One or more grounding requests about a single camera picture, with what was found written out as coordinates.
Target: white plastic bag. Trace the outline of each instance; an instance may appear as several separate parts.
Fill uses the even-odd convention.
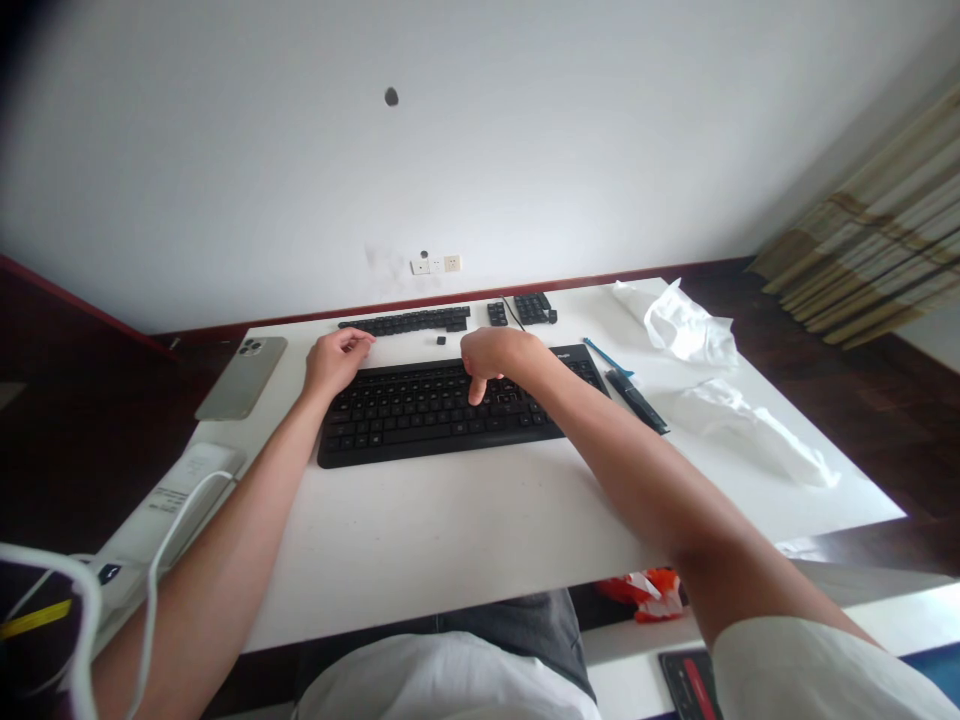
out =
[[[680,280],[674,280],[649,306],[649,296],[620,281],[613,287],[613,296],[646,326],[650,342],[658,350],[690,363],[738,364],[737,344],[730,332],[733,320],[715,318],[697,305],[680,289]]]
[[[700,435],[729,428],[805,485],[831,488],[840,480],[819,450],[807,447],[766,408],[750,407],[739,390],[719,378],[680,393],[672,419]]]

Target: forearm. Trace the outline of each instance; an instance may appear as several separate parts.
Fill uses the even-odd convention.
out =
[[[765,615],[872,642],[670,443],[552,354],[535,358],[515,363],[511,377],[564,431],[634,534],[677,569],[708,645],[733,623]]]
[[[564,431],[634,533],[671,562],[753,530],[669,443],[552,354],[513,372],[523,376],[511,375]]]
[[[246,642],[329,400],[298,400],[242,482],[160,587],[149,683],[138,717],[199,717]],[[101,718],[133,698],[144,608],[94,664]]]

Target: power strip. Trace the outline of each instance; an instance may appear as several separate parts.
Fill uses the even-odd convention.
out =
[[[204,442],[192,445],[96,554],[88,568],[100,580],[103,612],[94,657],[146,597],[147,568],[187,496],[212,472],[235,476],[244,460],[239,450]],[[230,484],[227,478],[213,478],[193,500],[161,558],[161,576],[207,524]]]

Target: sleeve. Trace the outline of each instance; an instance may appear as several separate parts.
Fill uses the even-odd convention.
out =
[[[951,718],[960,710],[926,677],[836,628],[793,617],[731,625],[713,648],[727,718]]]

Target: wrist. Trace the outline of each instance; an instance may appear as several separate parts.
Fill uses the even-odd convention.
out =
[[[504,374],[523,387],[530,386],[553,362],[558,362],[536,335],[519,331],[504,343],[502,352]]]

